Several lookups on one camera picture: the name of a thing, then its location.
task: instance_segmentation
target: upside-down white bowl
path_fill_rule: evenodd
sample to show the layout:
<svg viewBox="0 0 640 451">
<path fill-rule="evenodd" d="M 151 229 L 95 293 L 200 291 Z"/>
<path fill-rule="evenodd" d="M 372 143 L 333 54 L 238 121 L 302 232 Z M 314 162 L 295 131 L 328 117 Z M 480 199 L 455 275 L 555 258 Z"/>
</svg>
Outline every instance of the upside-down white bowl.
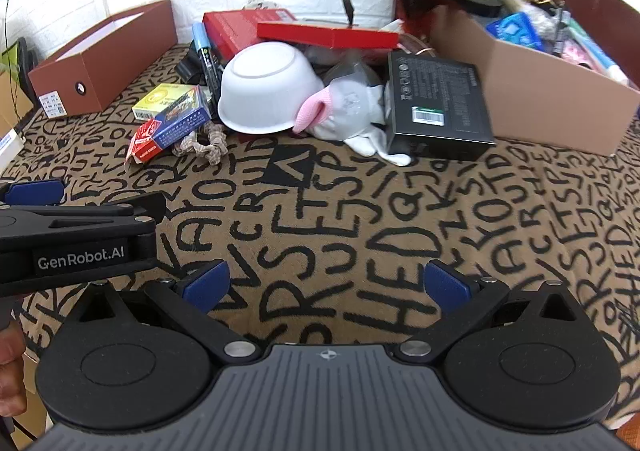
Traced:
<svg viewBox="0 0 640 451">
<path fill-rule="evenodd" d="M 302 103 L 322 88 L 299 50 L 286 43 L 258 43 L 226 66 L 218 115 L 242 133 L 283 131 L 293 127 Z"/>
</svg>

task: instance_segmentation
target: human hand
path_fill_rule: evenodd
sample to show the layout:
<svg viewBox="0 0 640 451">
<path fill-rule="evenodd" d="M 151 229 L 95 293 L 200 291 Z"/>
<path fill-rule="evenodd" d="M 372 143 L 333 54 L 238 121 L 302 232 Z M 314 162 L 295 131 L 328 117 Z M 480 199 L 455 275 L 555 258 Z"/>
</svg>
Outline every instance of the human hand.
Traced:
<svg viewBox="0 0 640 451">
<path fill-rule="evenodd" d="M 0 416 L 15 417 L 27 410 L 22 354 L 26 349 L 20 323 L 12 320 L 0 330 Z"/>
</svg>

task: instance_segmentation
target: round black pad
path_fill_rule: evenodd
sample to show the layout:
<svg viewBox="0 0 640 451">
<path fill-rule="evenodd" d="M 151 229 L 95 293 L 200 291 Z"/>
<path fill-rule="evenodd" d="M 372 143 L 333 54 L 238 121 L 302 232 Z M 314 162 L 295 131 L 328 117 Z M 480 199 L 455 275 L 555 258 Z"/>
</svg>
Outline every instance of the round black pad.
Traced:
<svg viewBox="0 0 640 451">
<path fill-rule="evenodd" d="M 105 319 L 63 325 L 38 366 L 36 385 L 55 420 L 122 432 L 189 409 L 210 377 L 206 351 L 188 336 Z"/>
<path fill-rule="evenodd" d="M 510 427 L 602 420 L 620 372 L 593 325 L 575 330 L 573 323 L 537 319 L 466 336 L 447 354 L 447 382 L 466 406 Z"/>
<path fill-rule="evenodd" d="M 541 343 L 524 343 L 500 354 L 500 367 L 521 383 L 542 385 L 564 381 L 574 373 L 574 358 L 562 348 Z"/>
</svg>

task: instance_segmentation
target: black box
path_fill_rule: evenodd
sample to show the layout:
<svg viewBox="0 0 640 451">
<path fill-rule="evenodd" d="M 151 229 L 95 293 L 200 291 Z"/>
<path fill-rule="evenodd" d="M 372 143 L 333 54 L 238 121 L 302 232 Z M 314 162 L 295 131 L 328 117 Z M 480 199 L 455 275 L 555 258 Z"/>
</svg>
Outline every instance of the black box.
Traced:
<svg viewBox="0 0 640 451">
<path fill-rule="evenodd" d="M 477 160 L 495 146 L 474 65 L 396 50 L 389 77 L 389 154 Z"/>
</svg>

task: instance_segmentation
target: red card box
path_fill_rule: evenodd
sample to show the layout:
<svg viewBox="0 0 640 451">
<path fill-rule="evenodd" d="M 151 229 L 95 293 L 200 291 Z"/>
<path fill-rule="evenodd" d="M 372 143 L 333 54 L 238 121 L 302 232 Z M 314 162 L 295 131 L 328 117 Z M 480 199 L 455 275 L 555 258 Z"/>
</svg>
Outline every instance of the red card box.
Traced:
<svg viewBox="0 0 640 451">
<path fill-rule="evenodd" d="M 258 23 L 258 37 L 340 49 L 394 49 L 398 46 L 396 32 L 301 21 L 294 23 L 261 21 Z"/>
<path fill-rule="evenodd" d="M 257 24 L 261 21 L 295 21 L 293 14 L 284 8 L 259 8 L 252 10 L 227 10 L 206 12 L 202 18 L 211 42 L 218 48 L 225 61 L 230 61 L 240 50 L 262 42 Z"/>
</svg>

